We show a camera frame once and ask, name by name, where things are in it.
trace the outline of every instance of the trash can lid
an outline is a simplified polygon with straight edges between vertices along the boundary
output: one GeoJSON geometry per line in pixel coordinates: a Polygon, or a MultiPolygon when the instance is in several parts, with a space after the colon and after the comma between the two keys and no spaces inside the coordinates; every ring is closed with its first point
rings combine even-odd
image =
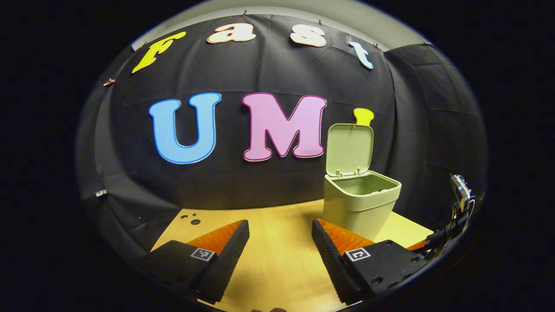
{"type": "Polygon", "coordinates": [[[374,130],[369,125],[332,125],[327,132],[327,174],[337,177],[366,172],[370,167],[373,146],[374,130]]]}

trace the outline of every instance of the wooden table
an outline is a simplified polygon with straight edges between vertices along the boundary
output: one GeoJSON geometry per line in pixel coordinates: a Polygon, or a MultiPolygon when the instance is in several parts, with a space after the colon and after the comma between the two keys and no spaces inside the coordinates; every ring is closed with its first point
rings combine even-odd
{"type": "MultiPolygon", "coordinates": [[[[250,238],[231,276],[224,297],[212,305],[225,311],[332,312],[341,303],[311,236],[312,220],[322,218],[324,200],[279,207],[234,210],[183,209],[153,250],[170,240],[186,243],[246,219],[250,238]],[[193,225],[191,221],[199,219],[193,225]]],[[[375,242],[391,239],[408,247],[432,231],[391,213],[375,242]]]]}

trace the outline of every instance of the letter m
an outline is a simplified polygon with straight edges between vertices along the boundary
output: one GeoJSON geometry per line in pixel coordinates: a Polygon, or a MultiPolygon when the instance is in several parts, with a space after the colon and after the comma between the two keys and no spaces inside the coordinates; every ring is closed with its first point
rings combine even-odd
{"type": "Polygon", "coordinates": [[[250,109],[250,148],[243,157],[259,162],[272,157],[266,147],[266,134],[281,157],[285,157],[299,134],[299,143],[293,155],[300,158],[318,157],[324,153],[320,145],[322,111],[326,100],[308,95],[302,97],[288,119],[278,100],[270,93],[251,93],[243,98],[243,105],[250,109]]]}

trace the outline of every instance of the light blue letter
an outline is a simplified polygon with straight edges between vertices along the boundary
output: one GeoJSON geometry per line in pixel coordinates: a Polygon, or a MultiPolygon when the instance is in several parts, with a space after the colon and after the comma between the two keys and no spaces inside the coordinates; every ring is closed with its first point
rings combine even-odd
{"type": "Polygon", "coordinates": [[[359,57],[359,60],[362,63],[362,65],[366,66],[368,69],[374,68],[374,65],[372,65],[372,63],[369,62],[368,59],[366,58],[366,56],[368,55],[368,52],[362,48],[360,43],[351,41],[349,42],[349,45],[355,48],[356,56],[359,57]]]}
{"type": "Polygon", "coordinates": [[[189,99],[196,108],[198,138],[191,146],[177,142],[175,134],[175,111],[181,106],[177,99],[154,103],[148,113],[154,126],[154,143],[160,156],[174,164],[192,164],[208,157],[216,146],[214,108],[221,101],[219,93],[200,93],[189,99]]]}

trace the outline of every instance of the green trash can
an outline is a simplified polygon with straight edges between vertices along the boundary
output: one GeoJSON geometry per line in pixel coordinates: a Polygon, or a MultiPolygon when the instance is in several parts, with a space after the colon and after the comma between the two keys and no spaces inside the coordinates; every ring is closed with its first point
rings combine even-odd
{"type": "Polygon", "coordinates": [[[401,192],[401,183],[368,170],[374,130],[334,124],[327,135],[323,220],[374,240],[401,192]]]}

